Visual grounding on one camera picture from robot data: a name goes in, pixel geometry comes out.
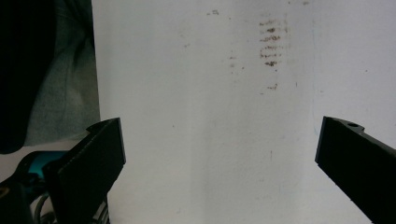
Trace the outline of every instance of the stain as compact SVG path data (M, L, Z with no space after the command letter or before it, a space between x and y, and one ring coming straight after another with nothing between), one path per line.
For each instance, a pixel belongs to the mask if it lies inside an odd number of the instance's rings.
M278 30L278 31L281 31L281 29L280 28L271 28L271 29L267 29L267 30L260 30L260 35L266 35L266 34L268 34L268 33L275 33L276 32L276 30Z
M282 56L282 54L265 54L264 50L260 51L260 58L276 58L280 56Z
M283 49L283 46L266 46L265 49L277 50L277 49Z
M274 24L276 22L277 22L277 20L269 20L269 21L260 22L259 25L260 26L266 26L266 25Z
M264 39L261 39L261 42L268 42L268 41L277 41L278 39L280 39L280 35L270 35L265 37Z
M212 12L207 12L206 16L210 16L210 15L219 15L219 11L217 9L213 9Z
M275 86L267 87L267 89L271 91L276 91L276 88L277 88L277 83L275 84Z
M277 64L277 62L271 61L271 62L266 62L265 64L267 64L268 66L274 67Z

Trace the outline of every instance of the black object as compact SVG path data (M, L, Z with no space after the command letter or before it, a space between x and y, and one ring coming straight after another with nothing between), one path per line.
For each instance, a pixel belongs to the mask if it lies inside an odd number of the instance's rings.
M0 153L23 146L38 89L53 58L51 0L0 1Z
M96 123L87 131L67 152L33 152L21 160L0 184L0 223L33 223L29 204L45 192L59 224L90 223L118 178L125 155L120 119Z
M315 161L374 223L396 223L396 151L353 122L324 117Z

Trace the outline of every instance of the gray fabric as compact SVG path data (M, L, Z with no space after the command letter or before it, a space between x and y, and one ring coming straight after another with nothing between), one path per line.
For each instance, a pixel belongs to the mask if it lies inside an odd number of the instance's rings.
M79 139L100 120L91 1L55 0L55 54L36 97L26 146Z

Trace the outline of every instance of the white wall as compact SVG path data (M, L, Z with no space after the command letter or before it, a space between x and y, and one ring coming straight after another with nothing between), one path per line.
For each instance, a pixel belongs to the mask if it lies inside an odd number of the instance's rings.
M370 223L314 158L324 115L396 147L395 11L93 1L101 116L127 156L112 223Z

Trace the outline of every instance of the white surface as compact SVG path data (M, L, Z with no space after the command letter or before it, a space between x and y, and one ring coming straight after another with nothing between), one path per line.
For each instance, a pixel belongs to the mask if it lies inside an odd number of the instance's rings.
M314 158L323 115L396 147L395 11L93 1L101 116L127 156L112 223L370 223Z

